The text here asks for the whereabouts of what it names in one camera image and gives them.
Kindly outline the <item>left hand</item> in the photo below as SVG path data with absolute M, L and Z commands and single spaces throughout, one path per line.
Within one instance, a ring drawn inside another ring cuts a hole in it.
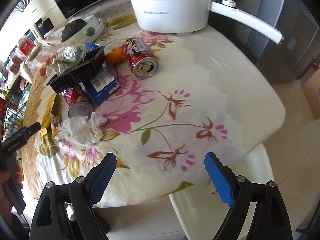
M 1 215 L 4 219 L 4 221 L 6 222 L 6 224 L 8 226 L 12 226 L 12 216 L 11 216 L 12 204 L 11 204 L 10 200 L 8 200 L 8 198 L 6 197 L 4 190 L 3 190 L 3 186 L 2 186 L 2 184 L 5 181 L 9 180 L 9 178 L 10 178 L 9 171 L 1 171 L 1 175 L 0 175 L 0 181 L 1 181 L 0 211 L 1 211 Z M 16 162 L 16 182 L 18 183 L 20 189 L 22 189 L 23 184 L 22 184 L 22 180 L 21 180 L 21 167 L 18 164 L 18 162 Z

